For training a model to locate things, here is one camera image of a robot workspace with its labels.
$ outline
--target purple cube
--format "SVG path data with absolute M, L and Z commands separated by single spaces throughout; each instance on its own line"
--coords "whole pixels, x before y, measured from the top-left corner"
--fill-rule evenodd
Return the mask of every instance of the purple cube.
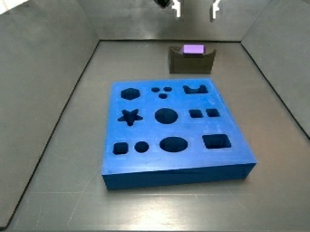
M 184 54 L 204 54 L 204 53 L 205 53 L 205 45 L 202 45 L 202 44 L 185 44 Z

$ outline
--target square hole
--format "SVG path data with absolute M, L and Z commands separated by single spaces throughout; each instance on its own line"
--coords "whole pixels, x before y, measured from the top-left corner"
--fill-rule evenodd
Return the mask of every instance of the square hole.
M 129 143 L 127 142 L 118 142 L 114 144 L 113 153 L 115 155 L 123 155 L 129 152 Z
M 190 114 L 190 117 L 193 119 L 202 118 L 202 112 L 201 112 L 201 110 L 190 110 L 189 114 Z
M 217 109 L 208 109 L 208 115 L 209 117 L 214 118 L 214 117 L 220 117 L 220 112 Z

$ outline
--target shape sorting board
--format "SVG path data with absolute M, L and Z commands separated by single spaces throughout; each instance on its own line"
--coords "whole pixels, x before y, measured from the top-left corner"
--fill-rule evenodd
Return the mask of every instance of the shape sorting board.
M 256 163 L 212 79 L 113 84 L 107 189 L 245 179 Z

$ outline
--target hexagonal hole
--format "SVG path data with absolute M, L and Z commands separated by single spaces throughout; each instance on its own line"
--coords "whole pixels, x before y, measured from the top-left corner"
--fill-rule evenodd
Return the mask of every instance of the hexagonal hole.
M 141 96 L 141 91 L 135 88 L 129 88 L 122 91 L 122 98 L 126 100 L 133 100 Z

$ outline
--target gray wall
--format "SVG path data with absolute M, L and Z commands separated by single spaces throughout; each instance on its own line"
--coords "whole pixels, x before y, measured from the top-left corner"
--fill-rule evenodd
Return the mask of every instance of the gray wall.
M 274 0 L 242 44 L 310 136 L 310 2 Z
M 102 40 L 174 39 L 241 41 L 270 0 L 222 0 L 210 23 L 213 0 L 184 0 L 185 18 L 154 0 L 79 0 Z
M 75 0 L 0 15 L 0 227 L 7 225 L 98 35 Z

